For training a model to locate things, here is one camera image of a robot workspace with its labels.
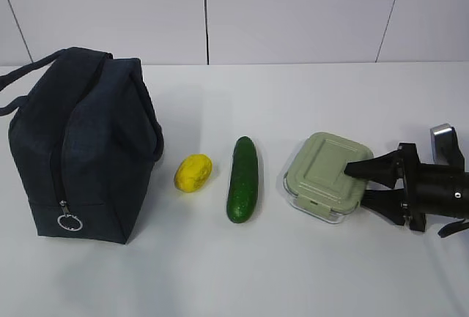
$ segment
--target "zipper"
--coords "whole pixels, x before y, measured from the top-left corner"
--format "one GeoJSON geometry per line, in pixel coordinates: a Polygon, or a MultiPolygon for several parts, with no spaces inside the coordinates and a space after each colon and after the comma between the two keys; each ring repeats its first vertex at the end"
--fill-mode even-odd
{"type": "MultiPolygon", "coordinates": [[[[104,62],[106,59],[111,59],[108,53],[101,59],[99,65],[97,66],[93,76],[90,78],[89,83],[85,86],[85,89],[81,93],[81,96],[78,98],[78,101],[75,106],[77,106],[92,90],[96,87],[97,83],[99,82],[99,78],[101,76],[101,72],[103,71],[104,62]]],[[[58,205],[61,207],[63,215],[57,218],[57,222],[59,225],[68,231],[79,231],[83,228],[83,223],[73,215],[69,208],[68,208],[68,201],[67,201],[67,194],[65,192],[64,180],[62,176],[62,147],[64,145],[65,139],[65,131],[67,130],[68,123],[70,121],[70,116],[72,115],[73,111],[70,112],[69,118],[67,123],[65,123],[64,128],[62,129],[62,133],[60,135],[59,140],[55,144],[51,152],[51,176],[53,182],[53,189],[56,195],[56,200],[58,205]],[[73,226],[64,224],[63,219],[74,219],[76,223],[73,226]]]]}

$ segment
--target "zipper pull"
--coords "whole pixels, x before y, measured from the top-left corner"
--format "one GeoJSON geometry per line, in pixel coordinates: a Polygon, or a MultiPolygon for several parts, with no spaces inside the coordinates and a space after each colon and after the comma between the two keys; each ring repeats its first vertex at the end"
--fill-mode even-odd
{"type": "Polygon", "coordinates": [[[62,211],[64,212],[65,217],[70,217],[72,214],[68,210],[67,202],[66,201],[60,201],[59,202],[60,207],[62,208],[62,211]]]}
{"type": "Polygon", "coordinates": [[[57,218],[57,223],[66,231],[80,231],[83,228],[83,223],[78,217],[70,213],[68,203],[62,200],[59,205],[64,214],[57,218]]]}

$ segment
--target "glass food container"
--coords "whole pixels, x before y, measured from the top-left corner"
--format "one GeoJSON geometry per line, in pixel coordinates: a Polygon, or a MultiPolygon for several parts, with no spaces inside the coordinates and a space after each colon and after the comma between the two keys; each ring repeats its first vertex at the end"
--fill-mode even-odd
{"type": "Polygon", "coordinates": [[[373,153],[364,145],[334,134],[313,134],[285,173],[289,202],[328,223],[340,223],[359,205],[367,183],[345,175],[345,166],[370,158],[373,153]]]}

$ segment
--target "white tabletop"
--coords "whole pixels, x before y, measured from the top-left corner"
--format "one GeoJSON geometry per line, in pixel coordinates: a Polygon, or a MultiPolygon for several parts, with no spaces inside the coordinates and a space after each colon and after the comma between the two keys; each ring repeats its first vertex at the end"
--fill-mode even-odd
{"type": "MultiPolygon", "coordinates": [[[[5,89],[0,103],[39,76],[5,89]]],[[[451,219],[428,216],[419,234],[357,209],[331,225],[291,207],[281,186],[318,131],[377,156],[415,142],[431,162],[429,128],[449,122],[468,156],[469,63],[145,67],[144,77],[166,149],[127,245],[36,236],[10,117],[0,119],[0,316],[469,315],[469,232],[437,235],[451,219]],[[242,135],[254,139],[263,176],[254,218],[235,225],[225,206],[242,135]],[[183,194],[174,172],[200,152],[214,174],[183,194]]]]}

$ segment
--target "bag handle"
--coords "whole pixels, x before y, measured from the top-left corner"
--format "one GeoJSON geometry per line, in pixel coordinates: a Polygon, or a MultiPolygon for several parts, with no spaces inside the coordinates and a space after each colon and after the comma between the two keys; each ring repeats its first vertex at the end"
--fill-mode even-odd
{"type": "MultiPolygon", "coordinates": [[[[27,64],[26,66],[22,66],[17,70],[13,70],[12,72],[0,76],[0,91],[5,89],[11,83],[17,81],[19,78],[25,76],[26,74],[32,72],[33,70],[38,70],[47,64],[55,61],[60,55],[62,55],[67,49],[59,50],[51,55],[40,59],[39,61],[32,62],[27,64]]],[[[16,97],[12,102],[10,102],[7,106],[0,108],[0,116],[6,116],[7,114],[12,113],[16,108],[21,107],[26,103],[27,96],[19,96],[16,97]]]]}

